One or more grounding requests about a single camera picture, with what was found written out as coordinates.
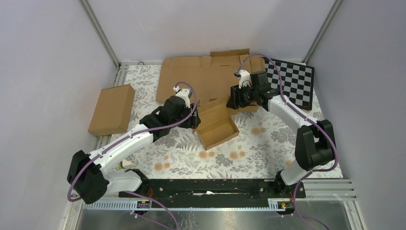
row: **gray floor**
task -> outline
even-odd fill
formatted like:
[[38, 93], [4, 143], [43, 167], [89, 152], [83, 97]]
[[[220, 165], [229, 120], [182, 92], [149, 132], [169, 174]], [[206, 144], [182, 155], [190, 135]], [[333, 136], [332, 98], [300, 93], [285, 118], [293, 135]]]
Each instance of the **gray floor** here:
[[[297, 202], [302, 214], [321, 220], [330, 230], [350, 228], [344, 206], [339, 201]], [[181, 230], [254, 230], [254, 229], [308, 229], [299, 217], [269, 218], [276, 212], [264, 211], [182, 211], [173, 213]], [[145, 216], [175, 227], [165, 211], [150, 211]], [[315, 229], [324, 229], [312, 220]], [[163, 227], [149, 221], [130, 216], [128, 211], [83, 210], [78, 230], [163, 230]]]

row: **floral tablecloth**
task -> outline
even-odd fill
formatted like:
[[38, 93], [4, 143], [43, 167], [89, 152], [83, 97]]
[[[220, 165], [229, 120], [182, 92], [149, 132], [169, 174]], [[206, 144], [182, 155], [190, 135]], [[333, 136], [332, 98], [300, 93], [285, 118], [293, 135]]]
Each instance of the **floral tablecloth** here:
[[[130, 66], [125, 84], [135, 89], [129, 129], [160, 104], [155, 101], [160, 65]], [[310, 116], [322, 119], [316, 95]], [[294, 160], [295, 133], [280, 118], [258, 108], [232, 116], [240, 133], [205, 151], [191, 129], [173, 128], [169, 135], [126, 158], [149, 178], [273, 178]], [[112, 141], [120, 137], [113, 135]], [[316, 172], [314, 178], [340, 178], [341, 170]]]

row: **white wall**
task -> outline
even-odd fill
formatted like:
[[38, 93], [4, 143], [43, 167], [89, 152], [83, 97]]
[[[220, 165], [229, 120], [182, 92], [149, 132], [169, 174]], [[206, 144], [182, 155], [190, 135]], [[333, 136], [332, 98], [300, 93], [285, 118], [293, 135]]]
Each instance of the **white wall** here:
[[79, 1], [0, 1], [0, 229], [55, 230], [114, 66]]
[[302, 60], [334, 0], [89, 0], [121, 61], [251, 48]]
[[406, 1], [344, 1], [310, 65], [369, 230], [405, 229]]

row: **cardboard box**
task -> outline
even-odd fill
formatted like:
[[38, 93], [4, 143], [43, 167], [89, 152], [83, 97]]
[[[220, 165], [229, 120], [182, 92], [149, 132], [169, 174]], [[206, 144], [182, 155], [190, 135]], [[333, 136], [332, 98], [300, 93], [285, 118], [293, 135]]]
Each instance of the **cardboard box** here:
[[[238, 84], [234, 73], [241, 61], [249, 54], [249, 49], [211, 52], [210, 56], [202, 57], [168, 57], [161, 67], [159, 76], [157, 101], [164, 103], [173, 95], [172, 86], [179, 81], [186, 81], [196, 90], [200, 105], [210, 99], [223, 98], [230, 95], [230, 87]], [[248, 72], [265, 70], [265, 61], [259, 56], [250, 57], [243, 69]], [[248, 106], [245, 112], [255, 112], [257, 106]]]
[[231, 115], [237, 114], [237, 110], [226, 107], [228, 96], [211, 101], [197, 108], [201, 123], [197, 132], [205, 150], [209, 150], [222, 144], [239, 134], [239, 130], [231, 119]]
[[101, 90], [89, 125], [89, 133], [105, 136], [127, 132], [134, 96], [135, 90], [131, 85]]

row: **black and white checkerboard pattern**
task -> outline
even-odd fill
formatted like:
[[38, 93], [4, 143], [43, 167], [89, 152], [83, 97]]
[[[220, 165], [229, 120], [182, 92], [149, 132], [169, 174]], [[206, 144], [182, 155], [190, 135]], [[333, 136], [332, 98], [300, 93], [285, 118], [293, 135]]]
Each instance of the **black and white checkerboard pattern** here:
[[[312, 110], [313, 82], [315, 68], [299, 65], [292, 62], [274, 60], [281, 71], [283, 80], [283, 93], [289, 97], [297, 107]], [[279, 76], [268, 60], [265, 60], [265, 70], [271, 87], [279, 87]]]

